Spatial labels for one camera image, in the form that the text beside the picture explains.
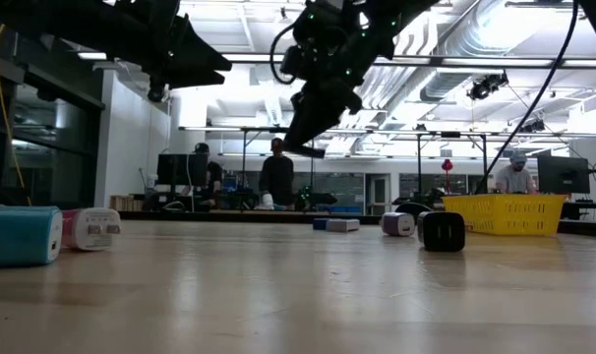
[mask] plastic crate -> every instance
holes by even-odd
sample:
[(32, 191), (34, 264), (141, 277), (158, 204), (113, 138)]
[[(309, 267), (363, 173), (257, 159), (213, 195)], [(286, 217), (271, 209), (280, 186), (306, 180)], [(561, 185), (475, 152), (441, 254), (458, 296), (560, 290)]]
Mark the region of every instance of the plastic crate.
[(468, 231), (492, 235), (555, 235), (565, 196), (443, 197), (445, 209), (464, 217)]

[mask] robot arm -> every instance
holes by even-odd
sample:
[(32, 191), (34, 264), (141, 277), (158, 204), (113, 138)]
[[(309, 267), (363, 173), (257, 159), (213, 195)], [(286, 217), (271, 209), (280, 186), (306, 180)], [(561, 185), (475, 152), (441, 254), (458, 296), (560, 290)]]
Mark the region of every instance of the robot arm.
[(287, 49), (280, 72), (306, 81), (291, 99), (295, 115), (284, 148), (323, 157), (323, 151), (304, 144), (338, 124), (346, 109), (350, 114), (362, 109), (362, 99), (354, 89), (363, 84), (377, 57), (393, 57), (393, 38), (436, 3), (438, 0), (307, 2), (271, 49), (273, 54), (279, 37), (293, 30), (297, 45)]

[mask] wooden table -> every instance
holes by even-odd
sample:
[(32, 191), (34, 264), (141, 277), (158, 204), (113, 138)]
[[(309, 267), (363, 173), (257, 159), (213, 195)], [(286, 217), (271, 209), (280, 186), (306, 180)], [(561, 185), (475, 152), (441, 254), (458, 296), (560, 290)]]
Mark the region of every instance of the wooden table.
[(0, 353), (596, 353), (596, 239), (125, 222), (103, 253), (0, 269)]

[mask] person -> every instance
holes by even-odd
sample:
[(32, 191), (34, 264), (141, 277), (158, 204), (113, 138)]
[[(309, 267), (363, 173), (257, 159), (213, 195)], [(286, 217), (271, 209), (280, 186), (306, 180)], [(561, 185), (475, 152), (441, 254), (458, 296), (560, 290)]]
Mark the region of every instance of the person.
[(495, 179), (496, 188), (501, 193), (534, 194), (534, 180), (530, 172), (525, 169), (527, 157), (515, 152), (510, 158), (510, 166), (502, 168)]
[[(194, 153), (210, 154), (209, 145), (206, 143), (197, 144)], [(198, 187), (196, 188), (196, 195), (202, 196), (205, 204), (208, 204), (210, 207), (216, 206), (216, 196), (221, 191), (222, 173), (221, 166), (209, 160), (209, 164), (207, 165), (207, 184), (205, 186), (194, 186)], [(188, 196), (189, 193), (191, 193), (191, 189), (187, 186), (182, 191), (182, 194)]]
[(273, 155), (263, 164), (259, 180), (262, 196), (271, 194), (273, 203), (278, 206), (292, 208), (294, 204), (293, 182), (294, 163), (282, 153), (282, 139), (271, 141)]

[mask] window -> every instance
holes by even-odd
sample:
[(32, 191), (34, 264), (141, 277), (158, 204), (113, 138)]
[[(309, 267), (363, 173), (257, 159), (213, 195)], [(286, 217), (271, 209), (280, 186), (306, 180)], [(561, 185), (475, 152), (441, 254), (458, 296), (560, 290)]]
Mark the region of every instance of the window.
[[(72, 208), (92, 204), (87, 159), (77, 154), (13, 140), (25, 187), (35, 206)], [(21, 187), (18, 169), (10, 159), (6, 183)]]
[(84, 109), (26, 85), (18, 86), (16, 95), (15, 132), (68, 148), (93, 148), (89, 137), (97, 134), (97, 119), (91, 121)]
[[(421, 175), (423, 182), (423, 194), (428, 194), (434, 188), (445, 190), (447, 188), (447, 176), (445, 174), (424, 174)], [(466, 175), (448, 175), (449, 189), (453, 194), (465, 195)], [(401, 174), (399, 182), (399, 194), (402, 197), (411, 197), (413, 192), (418, 191), (417, 174)]]
[[(254, 193), (259, 191), (258, 171), (246, 172), (246, 187)], [(311, 172), (294, 173), (293, 190), (298, 193), (311, 186)], [(351, 208), (352, 212), (363, 212), (364, 209), (364, 175), (361, 173), (314, 173), (313, 193), (330, 193), (337, 199), (334, 207)]]

